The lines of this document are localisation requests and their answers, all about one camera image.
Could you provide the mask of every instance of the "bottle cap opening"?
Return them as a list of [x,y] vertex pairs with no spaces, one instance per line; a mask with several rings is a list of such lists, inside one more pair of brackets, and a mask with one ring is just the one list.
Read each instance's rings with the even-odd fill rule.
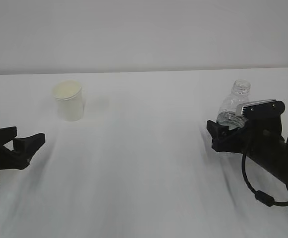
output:
[[249,90],[251,88],[251,84],[246,80],[239,79],[234,82],[232,92],[235,94],[240,94],[243,96],[247,96],[249,94]]

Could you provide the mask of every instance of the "white wall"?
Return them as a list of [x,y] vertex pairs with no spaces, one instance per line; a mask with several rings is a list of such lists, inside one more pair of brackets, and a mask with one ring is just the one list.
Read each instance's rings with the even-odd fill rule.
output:
[[0,73],[288,66],[288,0],[0,0]]

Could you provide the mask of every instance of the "clear plastic bottle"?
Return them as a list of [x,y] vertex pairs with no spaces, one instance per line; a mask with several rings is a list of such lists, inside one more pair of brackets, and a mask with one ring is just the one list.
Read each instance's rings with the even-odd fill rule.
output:
[[220,107],[217,118],[218,124],[228,125],[229,130],[244,126],[246,119],[244,117],[237,117],[235,111],[238,104],[249,102],[250,87],[251,84],[245,80],[235,81],[231,94],[225,98]]

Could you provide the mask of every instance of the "paper cup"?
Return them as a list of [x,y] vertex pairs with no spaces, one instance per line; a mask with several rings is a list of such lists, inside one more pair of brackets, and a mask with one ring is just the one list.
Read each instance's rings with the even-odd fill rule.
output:
[[53,88],[53,96],[58,103],[58,112],[66,121],[76,121],[83,117],[82,86],[75,81],[65,81]]

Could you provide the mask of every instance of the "robotic arm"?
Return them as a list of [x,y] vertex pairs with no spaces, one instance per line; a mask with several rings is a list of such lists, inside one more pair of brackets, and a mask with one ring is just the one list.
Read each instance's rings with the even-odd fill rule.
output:
[[[45,143],[45,135],[40,133],[27,138],[17,138],[17,128],[7,127],[0,129],[0,170],[26,168],[34,154]],[[13,150],[4,145],[13,141]]]
[[262,191],[255,190],[246,175],[246,156],[263,167],[281,182],[288,190],[288,138],[282,137],[281,114],[285,105],[281,101],[266,100],[238,105],[236,113],[242,114],[247,122],[245,126],[229,130],[211,120],[207,121],[207,130],[212,136],[212,148],[242,154],[242,175],[255,198],[267,206],[288,206],[287,202],[278,202]]

